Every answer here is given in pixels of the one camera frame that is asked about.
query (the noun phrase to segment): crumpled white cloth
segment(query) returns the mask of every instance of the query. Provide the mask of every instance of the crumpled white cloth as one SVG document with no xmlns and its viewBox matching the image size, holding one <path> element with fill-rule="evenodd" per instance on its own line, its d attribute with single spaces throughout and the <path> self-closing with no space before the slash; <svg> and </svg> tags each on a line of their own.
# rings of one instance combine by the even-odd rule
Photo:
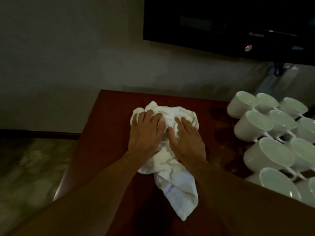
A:
<svg viewBox="0 0 315 236">
<path fill-rule="evenodd" d="M 145 109 L 136 108 L 130 119 L 130 125 L 134 114 L 138 113 L 138 121 L 139 113 L 150 109 L 153 110 L 154 115 L 157 113 L 163 114 L 166 129 L 172 127 L 177 139 L 178 124 L 175 121 L 175 117 L 179 117 L 179 119 L 185 117 L 187 120 L 191 121 L 194 127 L 199 129 L 199 123 L 195 112 L 182 107 L 171 108 L 158 106 L 154 101 L 149 103 Z M 159 152 L 148 159 L 138 172 L 141 174 L 154 174 L 154 180 L 157 187 L 163 191 L 176 214 L 185 221 L 198 205 L 198 193 L 195 179 L 186 168 L 176 160 L 166 135 L 163 136 L 163 140 L 159 145 L 158 150 Z"/>
</svg>

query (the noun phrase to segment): baseboard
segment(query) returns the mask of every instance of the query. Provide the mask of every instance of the baseboard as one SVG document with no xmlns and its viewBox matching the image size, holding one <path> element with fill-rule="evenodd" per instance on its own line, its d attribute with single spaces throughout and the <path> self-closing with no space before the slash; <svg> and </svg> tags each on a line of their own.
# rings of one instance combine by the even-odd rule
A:
<svg viewBox="0 0 315 236">
<path fill-rule="evenodd" d="M 53 138 L 77 140 L 80 138 L 80 135 L 80 133 L 71 132 L 0 129 L 0 138 Z"/>
</svg>

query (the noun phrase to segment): person's left hand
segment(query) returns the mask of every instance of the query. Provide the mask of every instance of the person's left hand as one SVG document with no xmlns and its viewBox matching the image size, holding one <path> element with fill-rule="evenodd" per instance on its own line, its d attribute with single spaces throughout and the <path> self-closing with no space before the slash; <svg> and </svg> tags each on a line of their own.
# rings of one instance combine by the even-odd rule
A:
<svg viewBox="0 0 315 236">
<path fill-rule="evenodd" d="M 153 154 L 164 134 L 165 122 L 161 113 L 152 117 L 153 111 L 134 115 L 131 123 L 130 139 L 128 144 L 129 151 L 145 153 L 148 156 Z"/>
</svg>

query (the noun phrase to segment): ceramic cup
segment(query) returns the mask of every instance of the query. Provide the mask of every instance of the ceramic cup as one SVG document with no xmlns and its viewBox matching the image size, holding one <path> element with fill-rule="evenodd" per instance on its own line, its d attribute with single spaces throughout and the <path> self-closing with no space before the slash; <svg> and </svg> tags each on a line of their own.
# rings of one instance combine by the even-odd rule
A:
<svg viewBox="0 0 315 236">
<path fill-rule="evenodd" d="M 293 174 L 294 179 L 298 176 L 306 180 L 303 175 L 290 168 L 294 163 L 293 153 L 274 139 L 261 138 L 244 153 L 243 160 L 245 165 L 255 173 L 265 167 L 276 170 L 286 169 Z"/>
<path fill-rule="evenodd" d="M 261 136 L 272 138 L 267 132 L 273 123 L 258 111 L 247 111 L 234 127 L 235 136 L 245 142 L 257 142 Z"/>
<path fill-rule="evenodd" d="M 279 103 L 279 110 L 285 112 L 290 115 L 293 119 L 297 119 L 298 117 L 303 117 L 303 114 L 308 111 L 308 108 L 302 104 L 300 101 L 297 101 L 293 98 L 284 98 Z"/>
<path fill-rule="evenodd" d="M 227 114 L 232 118 L 240 119 L 246 111 L 254 109 L 257 105 L 258 99 L 254 95 L 239 91 L 229 103 Z"/>
<path fill-rule="evenodd" d="M 273 168 L 263 168 L 260 172 L 247 177 L 246 180 L 301 201 L 300 193 L 293 182 L 285 174 Z"/>
<path fill-rule="evenodd" d="M 312 169 L 315 171 L 315 146 L 301 138 L 292 138 L 283 144 L 292 153 L 294 164 L 291 168 L 297 172 Z"/>
<path fill-rule="evenodd" d="M 315 208 L 315 177 L 309 178 L 308 181 L 300 181 L 295 186 L 302 202 Z"/>
<path fill-rule="evenodd" d="M 255 108 L 262 114 L 266 114 L 279 106 L 278 101 L 268 94 L 258 93 L 256 97 L 258 98 L 259 104 Z"/>
<path fill-rule="evenodd" d="M 298 138 L 307 140 L 310 143 L 315 143 L 315 120 L 311 118 L 300 118 L 296 121 L 297 128 L 292 132 Z M 286 140 L 291 139 L 291 136 L 286 136 Z"/>
<path fill-rule="evenodd" d="M 277 139 L 281 143 L 285 143 L 285 141 L 280 139 L 280 137 L 286 133 L 294 138 L 296 137 L 291 130 L 297 127 L 297 123 L 285 112 L 271 110 L 266 116 L 269 117 L 273 123 L 273 128 L 268 132 L 270 136 Z"/>
</svg>

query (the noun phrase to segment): person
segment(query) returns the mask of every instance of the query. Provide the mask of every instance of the person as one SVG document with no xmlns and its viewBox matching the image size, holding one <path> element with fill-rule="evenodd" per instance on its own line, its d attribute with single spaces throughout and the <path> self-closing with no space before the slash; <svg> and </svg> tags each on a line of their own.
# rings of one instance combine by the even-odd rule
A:
<svg viewBox="0 0 315 236">
<path fill-rule="evenodd" d="M 198 130 L 185 118 L 175 120 L 179 139 L 171 127 L 166 132 L 171 150 L 195 177 L 212 210 L 232 235 L 313 234 L 315 209 L 209 164 Z M 9 235 L 105 235 L 128 184 L 155 153 L 164 131 L 162 114 L 153 116 L 151 110 L 142 112 L 138 122 L 135 115 L 128 151 L 119 160 L 48 205 Z"/>
</svg>

